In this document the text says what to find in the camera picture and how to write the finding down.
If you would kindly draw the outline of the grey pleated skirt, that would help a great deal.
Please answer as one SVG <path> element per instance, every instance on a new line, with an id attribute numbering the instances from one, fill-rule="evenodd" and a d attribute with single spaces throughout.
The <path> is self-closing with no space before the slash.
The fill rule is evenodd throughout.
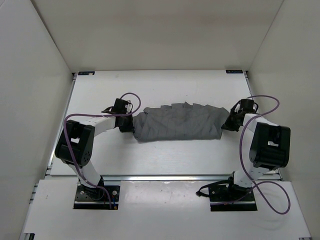
<path id="1" fill-rule="evenodd" d="M 140 143 L 219 140 L 228 116 L 223 107 L 197 103 L 146 107 L 133 117 L 133 136 Z"/>

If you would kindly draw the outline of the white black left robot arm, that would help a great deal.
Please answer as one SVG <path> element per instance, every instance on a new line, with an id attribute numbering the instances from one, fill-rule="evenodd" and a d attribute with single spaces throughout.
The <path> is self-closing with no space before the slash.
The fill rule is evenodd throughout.
<path id="1" fill-rule="evenodd" d="M 134 133 L 132 109 L 131 101 L 117 98 L 113 106 L 102 112 L 104 115 L 84 121 L 68 119 L 63 123 L 55 156 L 75 172 L 81 190 L 94 201 L 110 198 L 103 177 L 91 163 L 94 138 L 116 128 L 122 133 Z"/>

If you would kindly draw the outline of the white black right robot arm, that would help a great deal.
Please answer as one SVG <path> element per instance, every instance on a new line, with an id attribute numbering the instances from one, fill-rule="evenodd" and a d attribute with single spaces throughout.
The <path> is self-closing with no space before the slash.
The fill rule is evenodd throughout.
<path id="1" fill-rule="evenodd" d="M 223 204 L 243 200 L 251 193 L 254 182 L 264 174 L 285 168 L 290 158 L 291 129 L 278 125 L 258 114 L 258 104 L 250 98 L 239 100 L 230 110 L 223 130 L 249 130 L 253 137 L 248 159 L 240 160 L 240 169 L 227 180 L 212 183 L 209 187 L 211 202 Z"/>

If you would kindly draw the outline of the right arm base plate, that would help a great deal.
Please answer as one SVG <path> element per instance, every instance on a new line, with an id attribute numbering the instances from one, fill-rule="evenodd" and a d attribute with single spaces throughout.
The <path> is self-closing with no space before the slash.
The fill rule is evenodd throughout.
<path id="1" fill-rule="evenodd" d="M 231 190 L 227 183 L 202 186 L 195 194 L 209 198 L 211 212 L 255 212 L 258 210 L 253 192 Z"/>

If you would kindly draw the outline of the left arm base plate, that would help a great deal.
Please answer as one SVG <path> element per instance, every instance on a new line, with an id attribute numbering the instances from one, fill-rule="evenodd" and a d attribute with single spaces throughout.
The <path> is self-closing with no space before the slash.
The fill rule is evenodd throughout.
<path id="1" fill-rule="evenodd" d="M 107 190 L 109 197 L 102 189 L 90 188 L 78 183 L 73 208 L 76 210 L 118 210 L 121 182 L 105 181 L 104 188 Z"/>

